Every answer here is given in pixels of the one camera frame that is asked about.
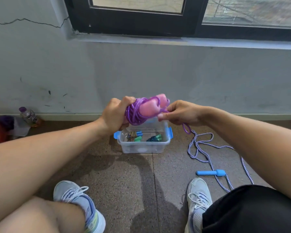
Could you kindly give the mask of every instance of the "bottle label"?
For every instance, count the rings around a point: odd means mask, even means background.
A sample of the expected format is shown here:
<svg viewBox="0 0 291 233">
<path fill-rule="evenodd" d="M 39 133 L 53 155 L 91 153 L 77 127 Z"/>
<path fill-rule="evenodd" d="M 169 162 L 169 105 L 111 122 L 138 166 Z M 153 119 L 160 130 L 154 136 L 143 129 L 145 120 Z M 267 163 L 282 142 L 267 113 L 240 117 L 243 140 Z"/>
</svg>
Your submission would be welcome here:
<svg viewBox="0 0 291 233">
<path fill-rule="evenodd" d="M 28 117 L 28 119 L 30 119 L 33 123 L 37 123 L 38 117 L 36 116 L 36 114 L 32 110 L 30 110 L 30 112 L 31 112 L 31 114 Z"/>
</svg>

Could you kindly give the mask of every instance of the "floor seam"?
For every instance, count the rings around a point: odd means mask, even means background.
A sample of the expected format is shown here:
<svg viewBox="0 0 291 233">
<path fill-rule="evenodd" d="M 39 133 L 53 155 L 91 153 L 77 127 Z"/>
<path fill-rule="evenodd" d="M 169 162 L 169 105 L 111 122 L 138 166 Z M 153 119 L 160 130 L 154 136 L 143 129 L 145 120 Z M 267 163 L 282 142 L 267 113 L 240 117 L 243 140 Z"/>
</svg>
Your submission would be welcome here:
<svg viewBox="0 0 291 233">
<path fill-rule="evenodd" d="M 156 193 L 156 181 L 155 181 L 155 174 L 154 174 L 154 160 L 153 160 L 153 154 L 152 156 L 152 166 L 153 166 L 153 178 L 154 178 L 154 192 L 155 192 L 155 204 L 156 204 L 156 215 L 157 215 L 157 227 L 159 228 L 159 207 L 157 205 L 157 193 Z"/>
</svg>

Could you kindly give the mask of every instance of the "black window frame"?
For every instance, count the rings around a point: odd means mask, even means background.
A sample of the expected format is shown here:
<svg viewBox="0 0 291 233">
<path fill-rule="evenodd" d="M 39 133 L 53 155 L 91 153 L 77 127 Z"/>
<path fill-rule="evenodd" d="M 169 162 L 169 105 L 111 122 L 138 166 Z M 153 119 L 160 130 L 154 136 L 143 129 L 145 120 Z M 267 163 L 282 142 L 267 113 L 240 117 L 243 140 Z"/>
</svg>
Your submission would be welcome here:
<svg viewBox="0 0 291 233">
<path fill-rule="evenodd" d="M 291 42 L 291 29 L 202 24 L 209 0 L 184 0 L 181 14 L 93 6 L 64 0 L 74 30 L 133 37 L 188 37 Z"/>
</svg>

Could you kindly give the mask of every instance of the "white shoelace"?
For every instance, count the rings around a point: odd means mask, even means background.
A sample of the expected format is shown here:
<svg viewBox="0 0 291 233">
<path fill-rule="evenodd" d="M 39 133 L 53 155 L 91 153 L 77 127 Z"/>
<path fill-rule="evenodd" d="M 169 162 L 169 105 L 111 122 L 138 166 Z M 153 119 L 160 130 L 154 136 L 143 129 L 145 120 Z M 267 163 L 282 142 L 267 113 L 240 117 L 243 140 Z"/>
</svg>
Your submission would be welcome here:
<svg viewBox="0 0 291 233">
<path fill-rule="evenodd" d="M 194 195 L 197 198 L 197 200 L 192 199 L 191 197 L 192 195 Z M 208 200 L 208 197 L 202 192 L 189 193 L 189 198 L 192 202 L 195 203 L 194 207 L 195 209 L 205 208 L 206 210 L 211 205 L 210 201 Z"/>
<path fill-rule="evenodd" d="M 82 186 L 80 188 L 77 188 L 77 189 L 73 189 L 73 188 L 70 188 L 69 190 L 67 190 L 63 196 L 61 197 L 61 200 L 63 202 L 67 202 L 67 203 L 70 203 L 71 201 L 73 201 L 76 197 L 79 197 L 81 195 L 83 195 L 83 193 L 85 191 L 88 190 L 88 186 Z"/>
</svg>

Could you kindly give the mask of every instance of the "person's left hand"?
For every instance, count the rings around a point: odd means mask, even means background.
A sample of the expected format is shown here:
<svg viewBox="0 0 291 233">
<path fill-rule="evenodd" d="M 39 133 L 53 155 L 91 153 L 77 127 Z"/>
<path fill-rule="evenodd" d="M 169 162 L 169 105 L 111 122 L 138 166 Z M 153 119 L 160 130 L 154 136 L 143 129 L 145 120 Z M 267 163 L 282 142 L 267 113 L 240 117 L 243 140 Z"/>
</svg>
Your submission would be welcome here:
<svg viewBox="0 0 291 233">
<path fill-rule="evenodd" d="M 112 98 L 98 119 L 106 127 L 108 135 L 128 127 L 129 123 L 125 119 L 126 107 L 135 102 L 136 98 L 125 96 L 120 101 Z"/>
</svg>

